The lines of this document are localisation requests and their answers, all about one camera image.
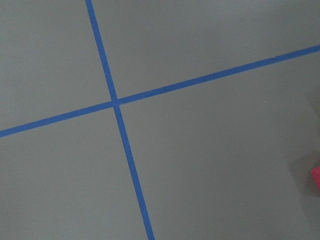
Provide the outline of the red wooden block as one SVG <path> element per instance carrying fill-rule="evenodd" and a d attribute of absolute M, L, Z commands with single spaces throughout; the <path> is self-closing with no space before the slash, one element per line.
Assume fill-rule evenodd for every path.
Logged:
<path fill-rule="evenodd" d="M 320 190 L 320 166 L 313 168 L 310 171 L 314 184 L 316 185 L 318 191 Z"/>

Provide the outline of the blue tape line crosswise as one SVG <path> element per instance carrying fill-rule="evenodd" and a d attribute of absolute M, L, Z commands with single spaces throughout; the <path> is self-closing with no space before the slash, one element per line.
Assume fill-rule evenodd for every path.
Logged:
<path fill-rule="evenodd" d="M 183 88 L 187 88 L 187 87 L 191 87 L 194 85 L 198 85 L 198 84 L 202 84 L 205 82 L 210 82 L 213 80 L 217 80 L 220 78 L 224 78 L 224 77 L 228 77 L 231 75 L 235 75 L 235 74 L 239 74 L 242 72 L 246 72 L 246 71 L 250 71 L 253 69 L 257 69 L 257 68 L 261 68 L 264 66 L 268 66 L 268 65 L 272 65 L 272 64 L 276 64 L 279 62 L 284 62 L 290 59 L 294 59 L 294 58 L 298 58 L 298 57 L 302 57 L 302 56 L 306 56 L 309 54 L 314 54 L 320 51 L 320 46 L 319 45 L 315 45 L 315 46 L 311 46 L 308 48 L 304 48 L 304 49 L 300 49 L 297 51 L 293 51 L 293 52 L 289 52 L 286 54 L 281 54 L 278 56 L 274 56 L 274 57 L 270 57 L 270 58 L 266 58 L 263 60 L 259 60 L 259 61 L 255 61 L 255 62 L 251 62 L 248 64 L 244 64 L 244 65 L 240 65 L 240 66 L 236 66 L 233 68 L 229 68 L 226 70 L 222 70 L 222 71 L 218 71 L 215 73 L 211 73 L 208 75 L 204 75 L 204 76 L 200 76 L 200 77 L 196 77 L 193 79 L 189 79 L 189 80 L 185 80 L 182 82 L 178 82 L 178 83 L 174 83 L 174 84 L 170 84 L 167 86 L 163 86 L 163 87 L 159 87 L 156 89 L 152 89 L 152 90 L 148 90 L 148 91 L 144 91 L 144 92 L 140 92 L 137 94 L 133 94 L 133 95 L 129 95 L 126 97 L 122 97 L 118 100 L 120 105 L 125 105 L 131 102 L 136 102 L 139 100 L 143 100 L 143 99 L 147 99 L 153 96 L 157 96 L 157 95 L 162 95 L 164 93 L 169 93 L 169 92 L 173 92 L 176 90 L 180 90 Z M 17 133 L 21 133 L 21 132 L 25 132 L 25 131 L 29 131 L 32 129 L 36 129 L 36 128 L 40 128 L 43 126 L 47 126 L 47 125 L 51 125 L 54 123 L 58 123 L 58 122 L 62 122 L 62 121 L 66 121 L 69 119 L 73 119 L 79 116 L 84 116 L 84 115 L 88 115 L 94 112 L 99 112 L 102 110 L 106 110 L 109 108 L 112 108 L 113 104 L 108 101 L 108 102 L 103 102 L 100 104 L 96 104 L 96 105 L 92 105 L 92 106 L 88 106 L 85 108 L 81 108 L 81 109 L 77 109 L 74 111 L 70 111 L 70 112 L 66 112 L 63 114 L 59 114 L 59 115 L 55 115 L 55 116 L 51 116 L 48 118 L 44 118 L 41 120 L 37 120 L 37 121 L 33 121 L 33 122 L 29 122 L 26 124 L 22 124 L 22 125 L 18 125 L 18 126 L 14 126 L 11 128 L 7 128 L 7 129 L 3 129 L 0 131 L 0 136 L 3 137 L 7 137 L 10 135 L 14 135 Z"/>

